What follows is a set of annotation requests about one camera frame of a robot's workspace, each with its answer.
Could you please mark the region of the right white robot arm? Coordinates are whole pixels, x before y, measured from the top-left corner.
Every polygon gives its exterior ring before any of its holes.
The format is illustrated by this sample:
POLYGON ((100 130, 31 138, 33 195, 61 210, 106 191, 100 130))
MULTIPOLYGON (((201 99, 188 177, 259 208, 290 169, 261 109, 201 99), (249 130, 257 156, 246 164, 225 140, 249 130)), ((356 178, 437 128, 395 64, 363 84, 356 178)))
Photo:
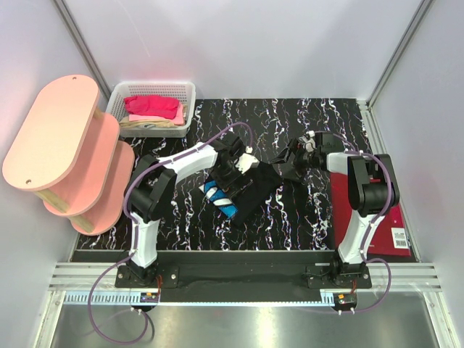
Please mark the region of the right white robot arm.
POLYGON ((271 163, 287 166, 283 176, 292 181, 302 181, 310 169, 347 177, 351 218, 327 271, 318 277, 341 288, 361 279, 370 242, 385 215, 399 203, 391 157, 356 150, 334 133, 310 131, 293 138, 271 163))

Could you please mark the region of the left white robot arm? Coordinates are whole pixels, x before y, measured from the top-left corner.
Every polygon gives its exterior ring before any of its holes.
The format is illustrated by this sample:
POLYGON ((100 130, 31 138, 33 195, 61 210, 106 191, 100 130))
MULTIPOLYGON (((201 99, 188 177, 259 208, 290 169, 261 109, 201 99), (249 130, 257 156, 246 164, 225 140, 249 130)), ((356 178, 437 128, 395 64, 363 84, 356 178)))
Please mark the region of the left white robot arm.
POLYGON ((136 166, 123 201, 124 215, 130 219, 132 242, 126 267, 131 278, 142 287, 157 277, 157 236, 161 219, 169 213, 176 185, 189 176, 209 170, 212 179, 203 184, 203 193, 220 203, 230 218, 238 209, 231 200, 231 189, 246 178, 259 161, 252 146, 232 132, 219 133, 205 142, 168 157, 147 155, 136 166))

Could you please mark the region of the black t-shirt with daisy print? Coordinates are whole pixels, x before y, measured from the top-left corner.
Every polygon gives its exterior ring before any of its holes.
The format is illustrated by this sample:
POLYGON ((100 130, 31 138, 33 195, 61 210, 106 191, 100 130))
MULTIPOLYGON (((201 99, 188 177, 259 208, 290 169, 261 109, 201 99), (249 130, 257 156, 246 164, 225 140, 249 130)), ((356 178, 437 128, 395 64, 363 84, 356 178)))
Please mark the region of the black t-shirt with daisy print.
POLYGON ((245 183, 235 195, 222 189, 211 175, 199 187, 207 201, 217 207, 234 226, 243 225, 282 182, 274 167, 264 162, 250 168, 242 178, 245 183))

